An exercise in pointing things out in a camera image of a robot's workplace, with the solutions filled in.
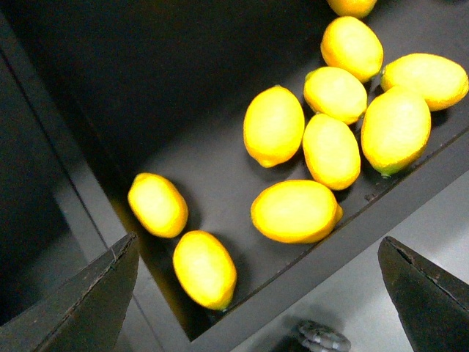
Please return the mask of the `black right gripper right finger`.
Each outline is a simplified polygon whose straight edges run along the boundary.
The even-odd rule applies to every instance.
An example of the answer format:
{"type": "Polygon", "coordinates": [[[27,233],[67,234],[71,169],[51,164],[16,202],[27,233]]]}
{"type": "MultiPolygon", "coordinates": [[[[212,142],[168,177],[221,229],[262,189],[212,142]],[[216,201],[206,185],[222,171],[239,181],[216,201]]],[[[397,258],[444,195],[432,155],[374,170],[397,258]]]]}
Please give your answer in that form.
{"type": "Polygon", "coordinates": [[[378,261],[414,351],[468,350],[468,283],[387,236],[378,261]]]}

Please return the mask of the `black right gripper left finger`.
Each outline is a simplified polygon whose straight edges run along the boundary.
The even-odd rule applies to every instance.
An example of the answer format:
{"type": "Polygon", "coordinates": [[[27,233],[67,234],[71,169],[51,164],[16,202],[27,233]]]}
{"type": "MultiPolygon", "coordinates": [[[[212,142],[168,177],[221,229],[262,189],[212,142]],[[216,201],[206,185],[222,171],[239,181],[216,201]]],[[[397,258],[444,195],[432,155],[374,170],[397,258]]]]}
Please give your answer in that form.
{"type": "Polygon", "coordinates": [[[136,283],[139,245],[127,234],[1,327],[2,351],[112,351],[136,283]]]}

